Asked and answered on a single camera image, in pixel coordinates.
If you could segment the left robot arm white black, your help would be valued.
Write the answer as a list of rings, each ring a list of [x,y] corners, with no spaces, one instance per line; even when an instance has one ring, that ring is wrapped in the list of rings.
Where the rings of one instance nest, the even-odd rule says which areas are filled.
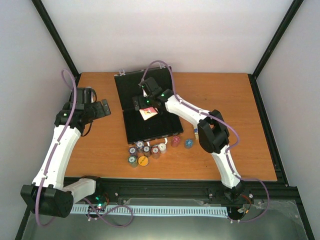
[[[93,88],[78,87],[72,92],[71,100],[55,117],[52,141],[38,174],[20,191],[33,214],[65,218],[85,197],[95,202],[103,198],[100,177],[85,175],[67,186],[64,179],[77,141],[88,134],[85,127],[110,114],[107,100],[98,101]]]

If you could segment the white poker chip stack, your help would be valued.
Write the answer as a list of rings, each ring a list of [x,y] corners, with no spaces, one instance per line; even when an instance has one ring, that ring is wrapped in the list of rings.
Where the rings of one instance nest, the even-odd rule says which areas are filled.
[[[165,143],[160,143],[157,147],[161,154],[165,154],[167,152],[167,145]]]

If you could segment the blue playing card deck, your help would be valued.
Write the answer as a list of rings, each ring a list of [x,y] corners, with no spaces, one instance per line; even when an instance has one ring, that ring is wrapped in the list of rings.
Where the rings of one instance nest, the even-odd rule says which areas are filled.
[[[194,133],[194,137],[196,140],[199,139],[199,131],[198,131],[198,128],[194,127],[193,128],[193,133]]]

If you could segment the blue poker chip stack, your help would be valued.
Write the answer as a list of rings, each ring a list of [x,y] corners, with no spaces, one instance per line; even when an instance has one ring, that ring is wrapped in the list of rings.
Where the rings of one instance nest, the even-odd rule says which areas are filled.
[[[184,142],[184,147],[185,147],[186,149],[192,148],[193,145],[194,145],[194,141],[193,141],[192,139],[190,139],[190,138],[188,138],[188,139]]]

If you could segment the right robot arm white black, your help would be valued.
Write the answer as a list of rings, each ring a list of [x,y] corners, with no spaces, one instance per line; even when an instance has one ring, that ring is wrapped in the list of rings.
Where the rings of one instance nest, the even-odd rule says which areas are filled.
[[[201,109],[171,89],[163,90],[152,77],[142,79],[139,86],[147,104],[175,114],[197,128],[200,146],[211,154],[218,168],[224,195],[232,201],[238,198],[244,191],[244,184],[230,153],[230,126],[224,122],[222,114],[218,110]]]

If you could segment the red poker chip stack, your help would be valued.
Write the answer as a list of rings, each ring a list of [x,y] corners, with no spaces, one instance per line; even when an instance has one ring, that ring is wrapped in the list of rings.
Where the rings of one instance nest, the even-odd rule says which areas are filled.
[[[176,135],[176,136],[174,136],[174,137],[172,138],[172,140],[171,140],[171,142],[170,142],[170,145],[171,145],[173,148],[176,148],[176,147],[179,146],[180,142],[181,142],[181,138],[180,138],[178,135]]]

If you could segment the red playing card deck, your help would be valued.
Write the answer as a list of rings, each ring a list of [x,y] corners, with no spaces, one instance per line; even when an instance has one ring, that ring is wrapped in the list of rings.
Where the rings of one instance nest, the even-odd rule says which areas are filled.
[[[143,109],[140,109],[139,112],[140,112],[142,119],[144,121],[146,121],[146,120],[148,120],[158,114],[157,109],[154,107],[143,108]]]

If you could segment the black poker set case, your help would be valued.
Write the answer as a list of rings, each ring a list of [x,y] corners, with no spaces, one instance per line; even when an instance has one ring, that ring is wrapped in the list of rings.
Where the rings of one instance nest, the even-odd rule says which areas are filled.
[[[129,144],[182,134],[180,118],[166,110],[151,106],[139,86],[144,70],[114,75]]]

